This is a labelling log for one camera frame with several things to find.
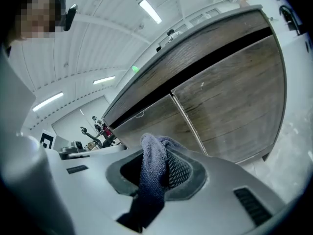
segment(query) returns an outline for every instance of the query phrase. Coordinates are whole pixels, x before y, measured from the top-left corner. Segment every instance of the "white floor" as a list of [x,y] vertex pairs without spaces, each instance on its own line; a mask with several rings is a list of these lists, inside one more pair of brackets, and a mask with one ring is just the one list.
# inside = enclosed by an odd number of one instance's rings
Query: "white floor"
[[273,189],[286,203],[299,196],[313,172],[313,50],[307,36],[282,47],[287,102],[277,142],[264,162],[243,168]]

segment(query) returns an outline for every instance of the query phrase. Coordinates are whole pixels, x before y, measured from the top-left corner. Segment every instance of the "white wall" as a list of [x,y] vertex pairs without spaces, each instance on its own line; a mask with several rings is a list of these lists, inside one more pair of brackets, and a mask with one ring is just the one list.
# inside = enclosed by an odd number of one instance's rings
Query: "white wall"
[[308,40],[308,34],[304,34],[282,47],[287,77],[285,118],[313,106],[313,52],[306,50]]
[[105,99],[107,100],[107,102],[109,104],[111,104],[113,102],[113,100],[117,96],[118,92],[119,91],[116,88],[113,88],[113,87],[110,87],[110,88],[106,89],[106,93],[105,93],[104,97],[105,97]]
[[23,133],[23,135],[25,136],[32,136],[32,132],[29,128],[27,128],[26,126],[22,126],[21,128],[21,133]]
[[267,17],[273,17],[273,21],[270,21],[270,23],[277,35],[281,47],[291,43],[297,38],[296,32],[289,31],[288,25],[283,16],[279,15],[279,7],[281,5],[287,5],[291,7],[286,0],[248,0],[248,3],[250,5],[261,4],[263,6],[262,10],[267,15]]
[[46,130],[48,132],[54,133],[55,131],[53,130],[52,126],[50,123],[43,121],[41,122],[39,125],[36,126],[36,128],[33,128],[30,131],[31,136],[33,136],[35,139],[37,139],[38,141],[40,141],[41,138],[41,133],[43,132],[43,130]]
[[88,133],[92,136],[96,136],[98,133],[94,128],[94,122],[91,117],[96,116],[101,118],[108,106],[109,103],[102,96],[56,121],[52,127],[55,130],[55,133],[60,137],[69,141],[81,141],[83,146],[85,146],[91,141],[91,139],[81,133],[80,127],[82,126],[87,128]]

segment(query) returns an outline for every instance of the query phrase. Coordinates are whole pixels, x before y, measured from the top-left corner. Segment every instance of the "fluorescent light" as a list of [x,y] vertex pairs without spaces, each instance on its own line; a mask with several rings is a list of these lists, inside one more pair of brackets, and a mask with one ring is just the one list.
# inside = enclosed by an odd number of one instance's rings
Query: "fluorescent light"
[[105,81],[109,81],[109,80],[112,80],[112,79],[115,79],[115,76],[110,76],[110,77],[107,77],[107,78],[96,80],[96,81],[93,82],[93,84],[99,84],[99,83],[102,83],[102,82],[105,82]]
[[157,24],[162,22],[161,18],[158,16],[157,12],[151,7],[151,5],[147,2],[147,0],[142,0],[139,5],[148,12],[150,17],[153,18],[154,21],[156,21]]
[[35,112],[35,111],[39,110],[41,107],[44,107],[46,104],[48,104],[48,103],[52,102],[53,100],[56,100],[57,98],[62,97],[62,96],[63,96],[63,92],[56,94],[55,96],[53,96],[53,97],[47,99],[46,101],[42,102],[41,104],[37,105],[35,108],[33,108],[33,111]]

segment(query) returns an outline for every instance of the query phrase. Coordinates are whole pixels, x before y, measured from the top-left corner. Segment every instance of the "gray towel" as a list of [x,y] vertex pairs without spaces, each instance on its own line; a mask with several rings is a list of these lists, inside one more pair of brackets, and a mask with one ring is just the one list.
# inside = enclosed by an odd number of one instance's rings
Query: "gray towel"
[[147,227],[164,207],[164,194],[168,187],[169,166],[166,146],[185,148],[177,141],[144,134],[140,139],[143,148],[138,203],[140,223]]

